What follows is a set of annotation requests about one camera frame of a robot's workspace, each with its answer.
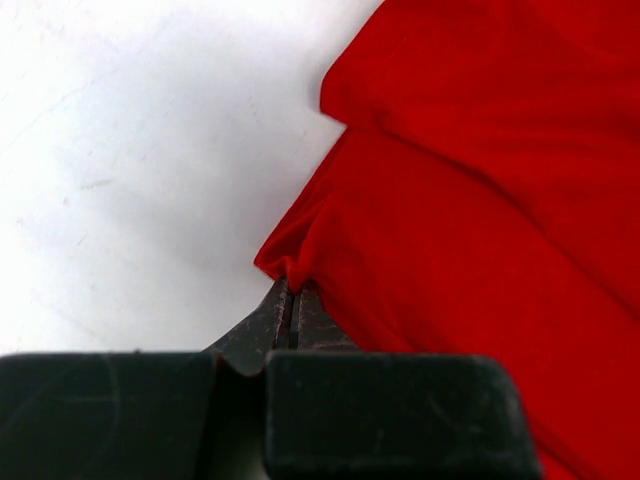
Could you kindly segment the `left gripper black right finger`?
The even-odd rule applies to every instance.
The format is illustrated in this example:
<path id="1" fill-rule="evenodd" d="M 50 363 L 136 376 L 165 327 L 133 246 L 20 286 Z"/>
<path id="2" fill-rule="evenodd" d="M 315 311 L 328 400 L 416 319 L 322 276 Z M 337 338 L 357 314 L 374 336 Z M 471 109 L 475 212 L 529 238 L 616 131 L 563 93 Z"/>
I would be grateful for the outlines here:
<path id="1" fill-rule="evenodd" d="M 312 287 L 287 294 L 265 375 L 273 479 L 539 479 L 520 396 L 479 355 L 371 353 Z"/>

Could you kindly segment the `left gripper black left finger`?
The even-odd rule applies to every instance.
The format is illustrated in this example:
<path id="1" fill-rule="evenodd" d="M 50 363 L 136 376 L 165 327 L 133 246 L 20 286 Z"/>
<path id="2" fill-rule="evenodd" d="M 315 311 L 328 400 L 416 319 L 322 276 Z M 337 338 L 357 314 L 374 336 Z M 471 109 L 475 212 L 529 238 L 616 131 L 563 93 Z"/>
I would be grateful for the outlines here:
<path id="1" fill-rule="evenodd" d="M 67 352 L 1 359 L 5 479 L 252 476 L 267 354 L 285 338 L 284 281 L 196 352 Z"/>

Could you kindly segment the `red t shirt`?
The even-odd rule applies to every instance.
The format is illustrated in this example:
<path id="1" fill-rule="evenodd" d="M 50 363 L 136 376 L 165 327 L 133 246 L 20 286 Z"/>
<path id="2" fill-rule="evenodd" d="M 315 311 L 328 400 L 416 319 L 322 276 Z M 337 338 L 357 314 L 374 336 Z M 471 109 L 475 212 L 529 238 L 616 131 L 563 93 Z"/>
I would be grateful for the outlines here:
<path id="1" fill-rule="evenodd" d="M 639 475 L 639 5 L 386 1 L 261 247 L 360 346 L 491 356 L 550 479 Z"/>

